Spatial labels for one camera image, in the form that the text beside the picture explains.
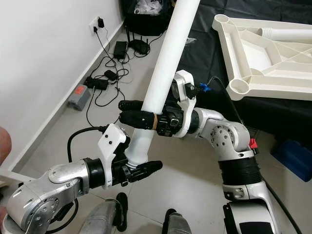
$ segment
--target white wall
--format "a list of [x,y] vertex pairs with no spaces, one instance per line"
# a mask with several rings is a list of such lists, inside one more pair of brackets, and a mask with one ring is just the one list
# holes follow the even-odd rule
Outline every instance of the white wall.
[[96,16],[112,37],[119,1],[0,0],[0,126],[13,143],[2,167],[15,166],[101,52],[88,26]]

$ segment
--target wall socket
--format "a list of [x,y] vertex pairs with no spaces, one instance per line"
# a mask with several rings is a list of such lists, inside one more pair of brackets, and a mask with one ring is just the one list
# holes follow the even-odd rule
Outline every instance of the wall socket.
[[94,31],[93,31],[93,27],[96,27],[98,30],[100,30],[101,28],[98,27],[98,18],[99,16],[95,17],[90,23],[89,23],[89,27],[91,30],[91,34],[94,35]]

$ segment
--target white plastic bracket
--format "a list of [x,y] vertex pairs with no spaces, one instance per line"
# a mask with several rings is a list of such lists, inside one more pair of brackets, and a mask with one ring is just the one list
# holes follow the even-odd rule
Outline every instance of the white plastic bracket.
[[105,184],[102,186],[103,189],[108,189],[112,186],[112,161],[116,156],[114,151],[120,143],[124,143],[125,141],[125,133],[117,125],[111,123],[97,143],[99,159],[102,162],[105,174]]
[[174,137],[181,138],[184,137],[189,130],[192,111],[196,104],[196,97],[194,97],[193,99],[189,99],[186,96],[185,85],[187,83],[191,83],[192,85],[194,85],[194,79],[191,73],[181,70],[175,73],[174,80],[177,83],[177,88],[180,96],[180,102],[178,101],[178,105],[183,110],[183,125],[182,128],[176,134],[174,134]]

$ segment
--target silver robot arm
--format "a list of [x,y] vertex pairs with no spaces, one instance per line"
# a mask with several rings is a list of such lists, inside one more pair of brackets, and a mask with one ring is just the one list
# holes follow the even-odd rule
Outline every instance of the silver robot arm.
[[156,130],[160,136],[188,134],[206,139],[218,156],[224,196],[230,201],[223,207],[228,234],[254,233],[256,229],[261,230],[259,233],[279,234],[246,127],[226,120],[219,112],[194,108],[197,91],[192,75],[186,71],[175,74],[172,93],[177,101],[167,101],[161,115],[141,111],[142,102],[121,101],[120,122]]
[[246,127],[227,121],[216,111],[194,108],[198,129],[191,135],[208,140],[218,156],[224,196],[230,202],[223,207],[228,233],[279,234],[272,202],[265,182],[249,147]]
[[130,138],[115,124],[103,127],[98,142],[99,158],[54,166],[42,177],[25,182],[7,203],[2,234],[45,234],[55,215],[89,189],[135,182],[162,167],[152,161],[130,170],[124,150]]

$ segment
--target blue box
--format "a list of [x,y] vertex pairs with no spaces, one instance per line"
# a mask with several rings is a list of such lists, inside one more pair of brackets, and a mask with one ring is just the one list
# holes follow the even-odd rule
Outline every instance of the blue box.
[[304,182],[312,178],[312,152],[294,140],[286,140],[271,154]]

